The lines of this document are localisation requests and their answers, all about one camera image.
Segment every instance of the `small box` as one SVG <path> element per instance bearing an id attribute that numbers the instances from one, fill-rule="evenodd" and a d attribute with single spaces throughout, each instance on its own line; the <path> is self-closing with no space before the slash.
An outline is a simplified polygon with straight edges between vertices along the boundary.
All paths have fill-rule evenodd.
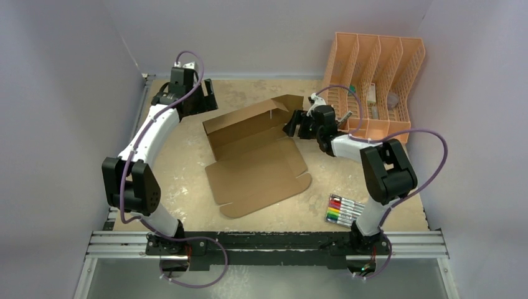
<path id="1" fill-rule="evenodd" d="M 283 95 L 204 121 L 216 159 L 205 173 L 223 215 L 242 217 L 309 187 L 308 167 L 282 131 L 303 100 Z"/>
<path id="2" fill-rule="evenodd" d="M 376 84 L 370 83 L 369 86 L 369 95 L 367 96 L 368 104 L 376 104 Z"/>

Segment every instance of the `marker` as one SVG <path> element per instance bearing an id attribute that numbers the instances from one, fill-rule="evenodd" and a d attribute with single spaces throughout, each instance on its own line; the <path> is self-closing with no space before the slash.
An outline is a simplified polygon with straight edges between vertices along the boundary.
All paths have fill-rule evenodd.
<path id="1" fill-rule="evenodd" d="M 344 198 L 344 197 L 333 195 L 333 194 L 330 195 L 330 200 L 331 199 L 334 199 L 335 201 L 348 202 L 348 203 L 351 203 L 351 204 L 358 204 L 358 202 L 353 201 L 352 199 Z"/>
<path id="2" fill-rule="evenodd" d="M 343 222 L 343 221 L 335 221 L 335 220 L 332 220 L 332 219 L 326 219 L 328 222 L 332 222 L 332 223 L 335 223 L 335 224 L 339 224 L 339 225 L 343 225 L 343 226 L 346 226 L 346 227 L 350 227 L 352 224 L 349 224 L 347 222 Z"/>
<path id="3" fill-rule="evenodd" d="M 343 211 L 343 212 L 348 213 L 348 214 L 357 214 L 358 216 L 361 215 L 361 212 L 363 212 L 363 211 L 357 211 L 357 210 L 351 209 L 350 207 L 346 207 L 346 206 L 339 207 L 339 206 L 336 206 L 335 204 L 332 204 L 332 203 L 330 203 L 328 205 L 328 207 L 331 207 L 333 209 L 337 209 L 339 211 Z"/>
<path id="4" fill-rule="evenodd" d="M 347 201 L 338 201 L 336 199 L 331 199 L 330 202 L 335 202 L 336 204 L 340 204 L 342 206 L 347 206 L 347 207 L 356 207 L 357 209 L 365 209 L 365 205 L 363 204 L 360 204 L 358 202 L 347 202 Z"/>
<path id="5" fill-rule="evenodd" d="M 326 210 L 326 213 L 327 214 L 335 214 L 336 216 L 346 216 L 346 217 L 359 217 L 360 214 L 358 213 L 349 213 L 347 211 L 340 211 L 340 210 L 337 210 L 337 209 L 334 209 L 334 208 L 331 208 L 329 207 L 327 210 Z"/>
<path id="6" fill-rule="evenodd" d="M 331 214 L 331 213 L 326 214 L 326 217 L 334 219 L 334 220 L 343 220 L 343 221 L 346 221 L 346 222 L 352 222 L 352 221 L 355 220 L 355 218 L 351 217 L 351 216 L 335 215 L 335 214 Z"/>
<path id="7" fill-rule="evenodd" d="M 357 218 L 357 217 L 354 217 L 353 215 L 345 215 L 345 214 L 340 214 L 340 213 L 336 213 L 332 211 L 328 211 L 326 213 L 326 217 L 343 218 L 343 219 L 348 219 L 348 220 L 354 220 L 354 218 Z"/>
<path id="8" fill-rule="evenodd" d="M 351 220 L 347 220 L 347 219 L 339 219 L 339 218 L 335 218 L 335 217 L 327 217 L 326 220 L 339 221 L 339 222 L 348 224 L 348 226 L 352 225 L 352 221 Z"/>

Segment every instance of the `desk organizer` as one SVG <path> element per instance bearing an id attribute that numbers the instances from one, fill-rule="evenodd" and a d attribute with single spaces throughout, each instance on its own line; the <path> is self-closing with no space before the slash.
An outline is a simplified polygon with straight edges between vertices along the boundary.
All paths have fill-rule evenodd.
<path id="1" fill-rule="evenodd" d="M 423 41 L 410 37 L 375 36 L 337 32 L 328 56 L 323 86 L 354 86 L 363 108 L 363 122 L 354 136 L 381 139 L 396 131 L 409 129 L 407 97 L 425 57 Z M 375 103 L 368 102 L 370 84 L 375 84 Z M 387 108 L 387 96 L 399 102 Z M 332 105 L 336 115 L 353 114 L 341 130 L 357 128 L 359 107 L 353 95 L 343 88 L 330 88 L 321 96 Z M 377 117 L 372 114 L 377 109 Z M 406 143 L 408 133 L 396 137 Z"/>

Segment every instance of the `white wall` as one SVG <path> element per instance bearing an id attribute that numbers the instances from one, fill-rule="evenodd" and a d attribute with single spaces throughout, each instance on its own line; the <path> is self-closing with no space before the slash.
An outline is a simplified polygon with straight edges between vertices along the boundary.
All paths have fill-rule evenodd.
<path id="1" fill-rule="evenodd" d="M 322 77 L 336 31 L 408 36 L 432 0 L 105 0 L 142 72 L 180 50 L 208 76 Z"/>
<path id="2" fill-rule="evenodd" d="M 414 127 L 440 131 L 445 170 L 422 194 L 443 229 L 463 298 L 526 298 L 528 2 L 434 0 L 420 28 L 427 62 L 410 101 Z M 422 182 L 440 160 L 410 138 Z"/>
<path id="3" fill-rule="evenodd" d="M 0 40 L 0 297 L 71 298 L 143 79 L 100 0 L 2 0 Z"/>

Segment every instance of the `stained surface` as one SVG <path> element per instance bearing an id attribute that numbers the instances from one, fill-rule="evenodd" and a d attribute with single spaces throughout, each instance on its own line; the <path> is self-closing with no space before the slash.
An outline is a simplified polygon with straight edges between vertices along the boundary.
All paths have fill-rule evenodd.
<path id="1" fill-rule="evenodd" d="M 155 80 L 150 98 L 165 80 Z M 219 109 L 184 118 L 170 134 L 154 165 L 153 171 L 161 186 L 162 203 L 184 223 L 186 230 L 271 230 L 332 231 L 347 230 L 324 221 L 328 196 L 335 193 L 366 202 L 361 164 L 343 158 L 332 158 L 319 150 L 315 140 L 295 143 L 301 151 L 308 172 L 310 187 L 301 194 L 256 211 L 231 219 L 222 215 L 213 200 L 205 175 L 205 166 L 215 160 L 202 126 L 204 120 L 286 93 L 307 97 L 320 88 L 318 80 L 214 80 Z M 143 118 L 149 105 L 145 106 Z M 304 108 L 309 108 L 305 98 Z M 391 231 L 428 230 L 422 202 L 418 196 L 398 206 L 385 223 Z M 140 223 L 123 225 L 119 219 L 114 230 L 146 230 Z"/>

